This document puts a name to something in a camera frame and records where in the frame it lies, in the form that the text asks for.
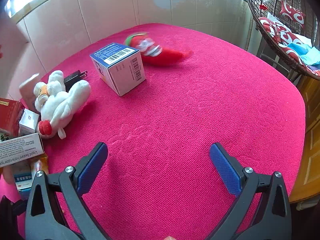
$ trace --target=blue box top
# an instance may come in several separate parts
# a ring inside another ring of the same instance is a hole
[[[119,60],[123,60],[129,57],[137,51],[139,50],[123,44],[111,43],[91,54],[90,57],[92,57],[105,67],[111,67]]]

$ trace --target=red box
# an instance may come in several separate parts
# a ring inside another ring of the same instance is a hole
[[[24,106],[20,101],[0,98],[0,131],[18,137],[23,110]]]

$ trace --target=blue gripper pad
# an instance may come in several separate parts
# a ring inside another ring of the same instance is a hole
[[[241,192],[240,177],[216,144],[212,144],[210,147],[210,158],[228,192],[238,196]]]
[[[87,164],[83,168],[82,172],[78,175],[78,184],[76,190],[79,195],[89,192],[100,169],[108,157],[108,147],[104,143],[97,144],[93,151],[95,151],[94,154],[91,158],[88,158]]]

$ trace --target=wicker chair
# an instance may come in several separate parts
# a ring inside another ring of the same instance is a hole
[[[286,0],[286,1],[291,6],[299,9],[300,11],[306,14],[305,29],[302,29],[297,22],[294,22],[290,20],[288,17],[282,16],[279,14],[279,12],[281,11],[280,0],[269,0],[268,2],[263,4],[268,7],[268,11],[272,15],[276,16],[282,23],[288,26],[292,30],[292,32],[298,33],[300,35],[310,38],[312,44],[319,49],[320,25],[318,24],[316,15],[314,14],[310,5],[307,3],[306,0]],[[302,74],[302,75],[320,80],[320,76],[313,74],[308,68],[305,68],[302,65],[298,64],[292,57],[287,55],[281,49],[281,47],[272,39],[270,34],[268,34],[268,32],[263,28],[262,24],[260,23],[259,17],[266,17],[268,11],[263,11],[259,9],[259,5],[262,3],[262,1],[247,0],[247,2],[252,12],[253,19],[255,20],[257,27],[259,28],[263,38],[266,40],[267,44],[271,47],[271,49],[279,56],[279,58],[282,59],[291,68],[292,71],[289,74],[289,76],[291,77],[293,71],[295,71],[298,74]]]

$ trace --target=stuffed animal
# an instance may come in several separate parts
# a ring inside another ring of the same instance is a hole
[[[35,107],[41,113],[41,121],[36,128],[41,138],[52,138],[58,133],[59,137],[64,139],[66,133],[63,128],[87,101],[90,92],[89,83],[80,80],[67,93],[63,83],[63,72],[60,70],[50,74],[48,84],[38,82],[33,93],[36,96]]]
[[[191,51],[181,52],[162,47],[156,44],[146,33],[132,34],[124,41],[124,44],[139,49],[142,62],[155,66],[171,65],[191,55]]]

